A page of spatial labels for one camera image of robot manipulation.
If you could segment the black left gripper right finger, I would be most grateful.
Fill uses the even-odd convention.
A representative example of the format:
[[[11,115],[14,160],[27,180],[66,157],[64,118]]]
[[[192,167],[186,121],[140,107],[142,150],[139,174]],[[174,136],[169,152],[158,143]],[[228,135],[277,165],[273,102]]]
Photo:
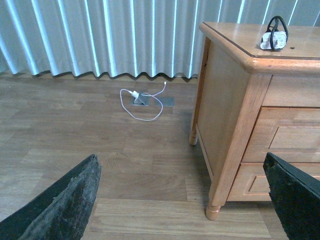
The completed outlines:
[[[275,154],[266,154],[263,169],[269,196],[290,240],[320,238],[320,181]]]

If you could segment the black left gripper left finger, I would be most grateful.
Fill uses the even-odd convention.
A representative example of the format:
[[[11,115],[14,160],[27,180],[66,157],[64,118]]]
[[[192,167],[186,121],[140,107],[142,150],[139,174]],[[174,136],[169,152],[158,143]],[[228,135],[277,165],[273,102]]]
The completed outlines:
[[[102,167],[88,156],[0,223],[2,240],[79,240],[96,200]]]

